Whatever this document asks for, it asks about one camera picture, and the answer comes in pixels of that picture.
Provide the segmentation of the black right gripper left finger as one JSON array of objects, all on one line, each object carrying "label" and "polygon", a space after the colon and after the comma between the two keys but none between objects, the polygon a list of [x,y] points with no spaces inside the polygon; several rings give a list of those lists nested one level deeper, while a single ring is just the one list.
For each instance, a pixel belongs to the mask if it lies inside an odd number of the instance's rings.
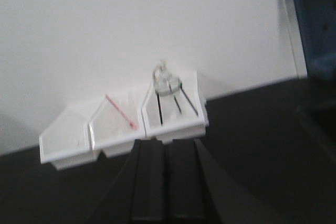
[{"label": "black right gripper left finger", "polygon": [[131,223],[164,222],[164,189],[164,146],[158,140],[141,141]]}]

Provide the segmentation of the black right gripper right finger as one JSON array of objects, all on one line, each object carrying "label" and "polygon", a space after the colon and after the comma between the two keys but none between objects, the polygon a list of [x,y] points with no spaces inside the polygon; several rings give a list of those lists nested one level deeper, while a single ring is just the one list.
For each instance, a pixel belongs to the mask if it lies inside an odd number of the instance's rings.
[{"label": "black right gripper right finger", "polygon": [[169,223],[220,223],[213,208],[192,139],[175,139],[169,147]]}]

